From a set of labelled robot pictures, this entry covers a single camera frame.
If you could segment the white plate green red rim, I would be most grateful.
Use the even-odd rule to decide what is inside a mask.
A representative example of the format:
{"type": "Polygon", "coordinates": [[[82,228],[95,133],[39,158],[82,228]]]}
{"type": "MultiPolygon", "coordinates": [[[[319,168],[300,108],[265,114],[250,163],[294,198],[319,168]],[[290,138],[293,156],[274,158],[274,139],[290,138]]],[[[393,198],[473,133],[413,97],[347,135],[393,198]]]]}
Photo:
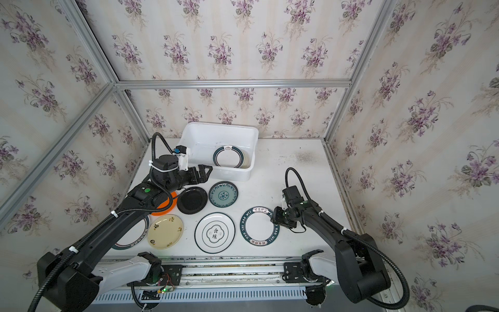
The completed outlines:
{"type": "Polygon", "coordinates": [[[216,166],[227,168],[242,168],[244,161],[244,152],[236,146],[221,146],[217,148],[213,153],[213,163],[216,166]]]}

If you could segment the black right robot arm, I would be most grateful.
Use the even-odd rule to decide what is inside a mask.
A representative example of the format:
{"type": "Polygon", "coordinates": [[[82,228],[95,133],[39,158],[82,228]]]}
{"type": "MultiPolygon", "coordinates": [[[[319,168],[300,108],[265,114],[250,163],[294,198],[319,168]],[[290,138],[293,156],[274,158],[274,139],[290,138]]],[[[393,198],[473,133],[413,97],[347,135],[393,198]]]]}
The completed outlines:
{"type": "Polygon", "coordinates": [[[285,268],[284,280],[296,282],[337,282],[353,303],[371,298],[390,288],[382,257],[348,235],[354,232],[329,217],[313,200],[301,196],[296,186],[283,190],[285,207],[276,207],[271,221],[290,230],[301,224],[317,233],[334,251],[328,256],[316,249],[301,256],[301,261],[285,268]]]}

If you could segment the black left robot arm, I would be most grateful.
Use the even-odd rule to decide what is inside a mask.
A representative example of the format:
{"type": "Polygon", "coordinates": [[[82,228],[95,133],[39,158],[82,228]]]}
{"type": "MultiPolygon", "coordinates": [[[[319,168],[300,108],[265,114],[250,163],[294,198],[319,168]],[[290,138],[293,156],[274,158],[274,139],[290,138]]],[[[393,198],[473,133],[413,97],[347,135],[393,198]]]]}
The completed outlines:
{"type": "Polygon", "coordinates": [[[176,155],[149,162],[148,175],[133,187],[122,203],[96,227],[59,254],[46,253],[37,262],[39,289],[29,311],[46,298],[61,311],[84,311],[103,293],[107,279],[93,273],[102,257],[137,223],[158,212],[172,193],[209,180],[213,167],[198,165],[182,170],[176,155]]]}

